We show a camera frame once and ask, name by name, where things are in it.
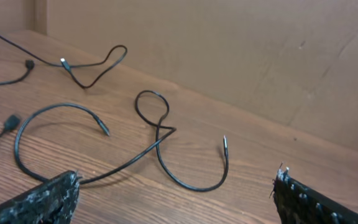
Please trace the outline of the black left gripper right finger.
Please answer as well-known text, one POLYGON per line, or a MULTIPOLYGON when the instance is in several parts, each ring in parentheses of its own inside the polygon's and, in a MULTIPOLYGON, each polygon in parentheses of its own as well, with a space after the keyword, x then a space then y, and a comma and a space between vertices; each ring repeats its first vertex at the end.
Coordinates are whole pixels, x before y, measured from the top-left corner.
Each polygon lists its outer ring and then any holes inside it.
POLYGON ((290 177, 288 171, 277 171, 272 190, 282 223, 358 224, 358 213, 290 177))

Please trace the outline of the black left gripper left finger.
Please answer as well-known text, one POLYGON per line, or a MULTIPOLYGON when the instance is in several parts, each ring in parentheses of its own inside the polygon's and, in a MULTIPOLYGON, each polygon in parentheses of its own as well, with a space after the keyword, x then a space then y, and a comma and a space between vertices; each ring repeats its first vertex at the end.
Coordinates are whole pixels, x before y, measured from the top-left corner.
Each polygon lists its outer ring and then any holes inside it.
POLYGON ((79 177, 71 170, 0 204, 0 224, 70 223, 80 191, 79 177))

